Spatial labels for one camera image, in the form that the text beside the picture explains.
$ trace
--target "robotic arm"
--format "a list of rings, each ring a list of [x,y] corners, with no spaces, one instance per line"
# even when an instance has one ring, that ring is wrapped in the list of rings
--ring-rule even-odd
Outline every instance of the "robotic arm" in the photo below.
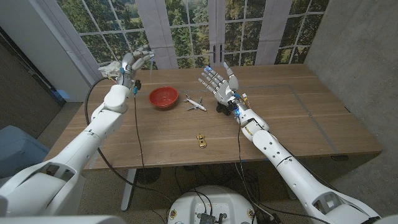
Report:
[[[368,220],[375,222],[379,219],[379,215],[365,203],[319,183],[268,131],[267,123],[241,101],[236,93],[238,79],[225,62],[224,67],[229,82],[210,67],[206,67],[202,75],[214,88],[200,78],[199,82],[214,94],[219,104],[234,113],[243,134],[272,162],[309,215],[339,224],[364,223]]]
[[[53,159],[20,171],[0,188],[0,217],[77,213],[85,182],[81,172],[97,148],[121,127],[131,88],[134,94],[139,88],[133,78],[154,57],[148,48],[124,56],[118,85],[111,87],[104,103],[95,109],[87,128]]]

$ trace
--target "table surface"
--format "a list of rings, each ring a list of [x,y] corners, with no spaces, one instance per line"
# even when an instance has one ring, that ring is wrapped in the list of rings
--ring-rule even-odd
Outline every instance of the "table surface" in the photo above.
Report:
[[[248,95],[251,108],[269,125],[270,132],[298,157],[364,154],[382,147],[361,123],[305,65],[233,67],[239,93]],[[216,68],[227,77],[224,68]],[[138,130],[146,167],[184,166],[239,161],[238,126],[234,116],[216,112],[217,101],[198,82],[202,68],[140,71],[142,88],[136,96]],[[114,83],[104,80],[93,90],[88,112],[102,102]],[[154,108],[149,93],[160,86],[172,86],[179,93],[177,104],[168,110]],[[185,94],[207,111],[187,111]],[[115,168],[142,167],[134,119],[134,100],[128,101],[121,129],[110,136],[103,153]],[[46,159],[56,156],[86,127],[84,105],[61,134]],[[207,147],[199,147],[197,135],[205,135]],[[265,156],[240,135],[241,158],[264,160]],[[107,169],[97,154],[86,169]]]

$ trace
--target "blue chair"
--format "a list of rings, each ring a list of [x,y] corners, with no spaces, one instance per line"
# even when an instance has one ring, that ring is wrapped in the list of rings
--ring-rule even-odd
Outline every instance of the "blue chair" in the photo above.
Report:
[[[43,162],[49,150],[17,127],[3,128],[0,130],[0,178],[13,176],[26,167]]]

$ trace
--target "toy airplane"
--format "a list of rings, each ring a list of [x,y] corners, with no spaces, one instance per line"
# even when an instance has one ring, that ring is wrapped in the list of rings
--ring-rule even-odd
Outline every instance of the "toy airplane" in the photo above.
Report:
[[[203,111],[206,111],[206,108],[201,105],[201,98],[200,98],[199,102],[197,103],[197,102],[191,100],[191,98],[188,96],[188,94],[185,94],[185,95],[187,96],[187,99],[185,100],[185,102],[190,102],[193,105],[193,107],[188,108],[187,110],[192,110],[192,109],[198,110],[198,108],[199,108]]]

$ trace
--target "yellow toy car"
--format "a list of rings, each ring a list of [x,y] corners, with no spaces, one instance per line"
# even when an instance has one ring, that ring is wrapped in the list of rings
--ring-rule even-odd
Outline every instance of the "yellow toy car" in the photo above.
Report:
[[[199,147],[204,148],[206,147],[206,141],[205,141],[205,136],[202,134],[198,134],[197,136],[198,142],[199,142]]]

